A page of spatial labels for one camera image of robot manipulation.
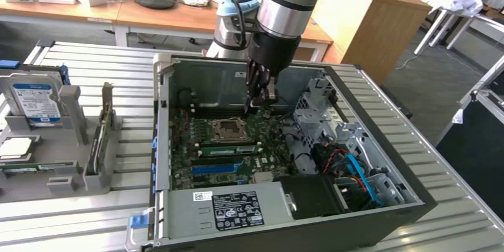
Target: metal workbench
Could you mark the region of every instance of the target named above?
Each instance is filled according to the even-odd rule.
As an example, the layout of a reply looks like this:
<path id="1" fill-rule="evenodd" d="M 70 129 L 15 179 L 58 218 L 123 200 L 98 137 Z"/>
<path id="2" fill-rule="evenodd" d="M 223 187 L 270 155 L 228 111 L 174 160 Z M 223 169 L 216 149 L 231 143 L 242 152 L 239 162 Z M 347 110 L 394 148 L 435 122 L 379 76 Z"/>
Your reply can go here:
<path id="1" fill-rule="evenodd" d="M 163 52 L 67 42 L 34 49 L 26 63 L 68 66 L 71 82 L 82 86 L 86 115 L 99 114 L 103 83 L 114 83 L 114 104 L 124 124 L 112 191 L 90 197 L 0 204 L 0 251 L 124 250 L 127 218 L 147 208 L 150 200 L 152 57 Z M 354 66 L 336 65 L 335 70 L 439 202 L 416 224 L 402 227 L 376 246 L 360 251 L 504 251 L 503 222 L 378 85 Z M 350 109 L 343 111 L 352 120 Z"/>

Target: warning label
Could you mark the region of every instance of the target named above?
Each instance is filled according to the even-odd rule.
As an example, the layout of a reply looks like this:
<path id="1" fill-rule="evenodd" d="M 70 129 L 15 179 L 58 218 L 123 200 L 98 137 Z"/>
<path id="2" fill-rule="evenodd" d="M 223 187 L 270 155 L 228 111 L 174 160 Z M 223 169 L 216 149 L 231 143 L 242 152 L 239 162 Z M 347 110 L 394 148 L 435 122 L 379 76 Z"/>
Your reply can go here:
<path id="1" fill-rule="evenodd" d="M 56 102 L 51 99 L 54 91 L 47 84 L 14 84 L 18 100 L 24 115 L 36 122 L 55 122 L 60 120 Z"/>
<path id="2" fill-rule="evenodd" d="M 212 196 L 216 228 L 220 231 L 264 224 L 255 191 Z"/>

